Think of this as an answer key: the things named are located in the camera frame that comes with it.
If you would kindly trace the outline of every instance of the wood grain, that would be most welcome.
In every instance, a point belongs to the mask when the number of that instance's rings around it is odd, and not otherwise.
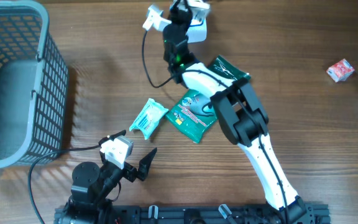
[[[140,47],[149,2],[46,4],[50,31],[70,67],[65,147],[94,145],[128,129],[148,98],[171,108],[186,92],[169,83],[153,89]],[[159,4],[165,10],[169,2]],[[223,55],[250,72],[270,118],[278,160],[307,201],[327,203],[333,223],[358,223],[358,1],[213,2],[208,39],[191,46],[204,63]],[[155,83],[168,78],[161,33],[149,32],[146,63]],[[357,73],[335,84],[329,65],[348,59]],[[151,140],[140,132],[130,162],[158,147],[145,182],[122,181],[117,205],[264,203],[243,154],[219,125],[201,144],[161,120]],[[35,201],[47,223],[70,195],[71,172],[98,151],[72,152],[33,176]],[[27,195],[28,167],[0,170],[0,223],[37,223]]]

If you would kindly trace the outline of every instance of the green snack packet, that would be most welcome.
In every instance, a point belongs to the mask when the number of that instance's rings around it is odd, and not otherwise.
[[[251,79],[249,73],[240,71],[221,56],[218,56],[208,69],[224,78]],[[200,143],[204,132],[217,120],[210,99],[196,90],[187,91],[165,117],[195,143]]]

